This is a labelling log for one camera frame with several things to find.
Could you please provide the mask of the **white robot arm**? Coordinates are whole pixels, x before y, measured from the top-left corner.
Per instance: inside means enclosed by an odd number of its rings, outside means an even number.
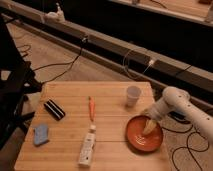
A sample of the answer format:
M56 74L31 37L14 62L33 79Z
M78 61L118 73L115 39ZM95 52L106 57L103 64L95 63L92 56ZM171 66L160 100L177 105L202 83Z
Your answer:
M172 86L166 87L161 98L145 110L149 119L146 121L143 134L151 133L157 122L172 111L178 111L187 117L200 133L213 144L213 117L193 105L187 91Z

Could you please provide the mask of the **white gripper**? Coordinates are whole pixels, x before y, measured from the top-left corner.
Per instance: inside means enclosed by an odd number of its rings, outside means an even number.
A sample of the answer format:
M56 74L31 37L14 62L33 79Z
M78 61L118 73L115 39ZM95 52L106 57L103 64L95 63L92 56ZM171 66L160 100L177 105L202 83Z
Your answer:
M160 121L163 117L169 113L169 107L162 99L156 101L148 108L144 109L141 114L148 116L149 120L146 121L143 134L148 135L151 133L157 125L156 121Z

